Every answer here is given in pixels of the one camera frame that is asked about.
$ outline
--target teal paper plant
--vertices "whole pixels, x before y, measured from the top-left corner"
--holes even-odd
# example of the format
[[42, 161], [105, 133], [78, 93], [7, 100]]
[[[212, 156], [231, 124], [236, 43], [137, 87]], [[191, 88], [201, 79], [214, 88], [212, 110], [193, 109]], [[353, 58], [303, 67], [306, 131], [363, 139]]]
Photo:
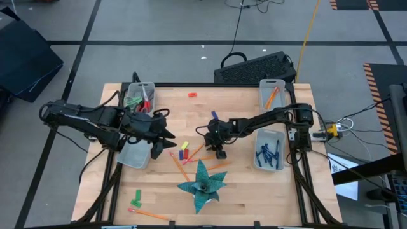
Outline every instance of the teal paper plant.
[[195, 182], [179, 184], [178, 188], [195, 195], [194, 205], [196, 213], [198, 214], [208, 200], [215, 199], [219, 201], [219, 195], [216, 191], [226, 186], [226, 184], [222, 182], [226, 173], [227, 172], [221, 172], [209, 177], [204, 163], [199, 160]]

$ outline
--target wooden table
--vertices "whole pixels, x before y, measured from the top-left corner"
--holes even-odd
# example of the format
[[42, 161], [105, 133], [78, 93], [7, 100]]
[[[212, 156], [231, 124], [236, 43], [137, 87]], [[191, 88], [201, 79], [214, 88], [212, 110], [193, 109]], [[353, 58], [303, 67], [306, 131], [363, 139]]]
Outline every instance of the wooden table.
[[[108, 83], [102, 93], [101, 102], [106, 101], [120, 83]], [[188, 97], [188, 92], [197, 92], [198, 97]], [[297, 102], [306, 102], [315, 107], [310, 85], [295, 85]], [[117, 99], [110, 105], [116, 105]], [[175, 220], [177, 225], [246, 225], [260, 221], [262, 226], [301, 225], [293, 170], [284, 162], [284, 170], [270, 173], [257, 170], [252, 166], [256, 133], [239, 139], [232, 145], [225, 145], [228, 158], [232, 162], [223, 168], [209, 171], [209, 174], [228, 171], [224, 182], [226, 187], [218, 191], [220, 202], [206, 204], [199, 214], [195, 214], [193, 197], [177, 187], [185, 182], [169, 151], [177, 153], [184, 141], [190, 143], [192, 151], [204, 142], [202, 136], [195, 133], [195, 127], [207, 125], [212, 119], [211, 111], [216, 111], [219, 119], [249, 118], [259, 114], [259, 95], [257, 88], [156, 88], [156, 108], [169, 108], [167, 129], [175, 136], [175, 148], [164, 150], [157, 160], [150, 160], [146, 169], [137, 170], [123, 166], [121, 183], [116, 206], [114, 223], [116, 225], [167, 225], [168, 221], [144, 216], [127, 209], [135, 198], [136, 189], [142, 190], [141, 210], [164, 215]], [[319, 130], [317, 115], [314, 113], [312, 130]], [[267, 127], [286, 133], [283, 124]], [[323, 143], [313, 143], [313, 149], [325, 153]], [[87, 161], [100, 151], [100, 144], [90, 143]], [[286, 142], [286, 155], [289, 152]], [[212, 155], [214, 152], [201, 149], [195, 158]], [[72, 220], [80, 218], [93, 204], [100, 193], [106, 166], [107, 153], [92, 163], [83, 174]], [[329, 170], [328, 160], [316, 153], [308, 154], [310, 171], [314, 182], [315, 194], [326, 209], [339, 221], [341, 214], [336, 199], [335, 188]], [[224, 161], [206, 160], [207, 167]], [[194, 181], [197, 163], [184, 166], [188, 177]], [[312, 222], [309, 199], [305, 192], [308, 221]], [[103, 219], [107, 219], [110, 195], [105, 201]]]

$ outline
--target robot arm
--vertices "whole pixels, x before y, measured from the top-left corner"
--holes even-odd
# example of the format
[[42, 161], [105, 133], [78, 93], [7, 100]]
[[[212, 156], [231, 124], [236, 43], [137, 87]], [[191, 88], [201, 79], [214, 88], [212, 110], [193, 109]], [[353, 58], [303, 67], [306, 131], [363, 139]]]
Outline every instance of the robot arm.
[[[155, 111], [153, 117], [150, 117], [144, 113], [133, 113], [121, 106], [87, 108], [57, 100], [44, 104], [39, 117], [52, 129], [68, 126], [96, 137], [103, 148], [111, 151], [120, 151], [125, 141], [130, 144], [138, 143], [140, 140], [151, 142], [153, 143], [151, 157], [157, 159], [163, 149], [176, 146], [175, 143], [166, 140], [175, 138], [165, 128], [167, 126], [165, 117], [169, 110], [166, 109], [166, 114], [161, 111]], [[131, 137], [136, 138], [136, 141], [131, 142]]]
[[[296, 113], [297, 120], [293, 123], [288, 116], [288, 111]], [[295, 129], [293, 136], [293, 147], [302, 151], [311, 150], [309, 128], [314, 124], [312, 118], [312, 107], [309, 104], [291, 104], [284, 108], [275, 108], [272, 111], [255, 116], [253, 118], [231, 118], [228, 122], [212, 119], [205, 134], [205, 145], [216, 152], [217, 159], [225, 159], [223, 151], [224, 144], [232, 144], [238, 138], [251, 135], [253, 131], [272, 125], [283, 123]]]

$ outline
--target plastic container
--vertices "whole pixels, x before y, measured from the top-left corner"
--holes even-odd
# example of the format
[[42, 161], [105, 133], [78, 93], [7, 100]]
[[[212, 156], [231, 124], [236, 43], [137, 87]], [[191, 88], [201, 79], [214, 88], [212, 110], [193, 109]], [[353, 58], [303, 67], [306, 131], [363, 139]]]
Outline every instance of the plastic container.
[[[277, 140], [279, 141], [279, 147], [278, 147], [278, 152], [279, 156], [276, 159], [272, 159], [272, 165], [273, 167], [268, 163], [265, 162], [265, 159], [263, 157], [263, 154], [256, 156], [256, 152], [260, 153], [261, 152], [261, 147], [264, 146], [266, 143], [268, 144], [268, 149], [275, 154], [275, 147], [277, 144]], [[254, 161], [253, 165], [257, 169], [262, 169], [270, 172], [275, 172], [278, 170], [282, 170], [284, 168], [284, 153], [285, 153], [285, 147], [286, 147], [286, 135], [283, 132], [279, 131], [274, 131], [274, 130], [267, 130], [264, 128], [261, 128], [257, 131], [257, 136], [256, 136], [256, 148], [254, 152]]]
[[[127, 92], [127, 97], [130, 98], [135, 98], [138, 96], [142, 96], [142, 86], [144, 86], [144, 89], [146, 90], [147, 95], [149, 95], [150, 91], [153, 91], [153, 98], [150, 100], [151, 103], [151, 110], [149, 113], [147, 113], [147, 115], [151, 115], [153, 114], [154, 110], [155, 110], [155, 85], [152, 82], [140, 82], [140, 83], [131, 83], [128, 86], [128, 92]], [[126, 103], [126, 98], [123, 102], [123, 105], [126, 107], [127, 103]]]
[[[259, 93], [260, 93], [260, 111], [265, 113], [271, 111], [274, 108], [284, 107], [287, 105], [286, 93], [285, 93], [286, 82], [284, 80], [273, 80], [264, 79], [260, 80]], [[275, 95], [272, 105], [269, 109], [265, 108], [265, 105], [274, 91], [274, 88], [278, 87], [279, 92]]]
[[117, 162], [133, 167], [135, 169], [145, 169], [150, 160], [151, 146], [146, 141], [141, 140], [137, 144], [126, 142], [123, 149], [116, 157]]

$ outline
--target white paper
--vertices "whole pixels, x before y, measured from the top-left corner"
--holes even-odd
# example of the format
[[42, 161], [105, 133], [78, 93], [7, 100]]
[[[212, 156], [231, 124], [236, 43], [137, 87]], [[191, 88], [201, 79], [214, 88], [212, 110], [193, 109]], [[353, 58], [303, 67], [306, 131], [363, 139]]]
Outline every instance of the white paper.
[[[340, 158], [331, 153], [328, 153], [328, 156], [348, 168], [358, 166], [358, 164], [356, 164], [354, 162], [350, 162], [346, 159]], [[329, 159], [329, 161], [331, 162], [331, 174], [334, 174], [335, 172], [340, 172], [342, 170], [346, 170], [346, 168], [344, 166], [334, 162], [333, 160]], [[341, 195], [341, 196], [347, 197], [347, 198], [351, 198], [352, 200], [357, 200], [358, 185], [359, 185], [359, 183], [357, 181], [347, 183], [347, 184], [339, 184], [339, 185], [335, 186], [335, 191], [336, 191], [336, 194], [338, 194], [338, 195]]]

